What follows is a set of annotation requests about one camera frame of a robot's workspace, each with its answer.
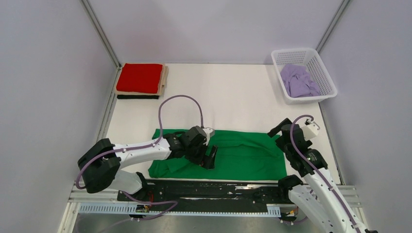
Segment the green t shirt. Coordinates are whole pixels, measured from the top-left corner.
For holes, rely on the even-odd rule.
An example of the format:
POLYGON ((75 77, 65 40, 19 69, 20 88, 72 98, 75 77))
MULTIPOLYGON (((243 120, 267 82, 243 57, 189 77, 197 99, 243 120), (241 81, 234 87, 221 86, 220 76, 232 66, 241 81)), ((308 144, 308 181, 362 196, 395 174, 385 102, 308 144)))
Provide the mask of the green t shirt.
POLYGON ((151 178, 277 181, 287 170, 276 139, 266 133, 216 130, 210 140, 218 146, 214 169, 176 158, 153 161, 148 173, 151 178))

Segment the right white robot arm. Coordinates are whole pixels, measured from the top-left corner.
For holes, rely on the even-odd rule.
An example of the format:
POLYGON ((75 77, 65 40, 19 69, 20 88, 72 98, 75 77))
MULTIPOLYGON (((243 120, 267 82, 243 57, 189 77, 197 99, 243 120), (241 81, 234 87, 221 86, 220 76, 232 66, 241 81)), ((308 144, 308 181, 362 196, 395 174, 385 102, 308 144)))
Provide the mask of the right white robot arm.
POLYGON ((275 144, 297 171, 278 181, 278 198, 297 205, 326 233, 369 233, 334 182, 322 154, 311 148, 319 131, 313 116, 301 115, 294 121, 284 119, 267 133, 269 137, 281 133, 275 144))

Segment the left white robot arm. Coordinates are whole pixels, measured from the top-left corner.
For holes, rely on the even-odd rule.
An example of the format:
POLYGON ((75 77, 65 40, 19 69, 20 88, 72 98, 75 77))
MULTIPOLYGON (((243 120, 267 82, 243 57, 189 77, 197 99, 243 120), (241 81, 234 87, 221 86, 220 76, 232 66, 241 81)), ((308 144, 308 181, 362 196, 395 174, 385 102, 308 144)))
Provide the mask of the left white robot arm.
POLYGON ((213 169, 218 147, 210 146, 209 141, 214 134, 213 128, 194 126, 186 132, 164 133, 146 143, 122 145, 101 139, 78 160, 80 175, 76 187, 90 194, 115 189, 144 200, 149 194, 144 175, 124 171, 125 167, 185 158, 205 169, 213 169))

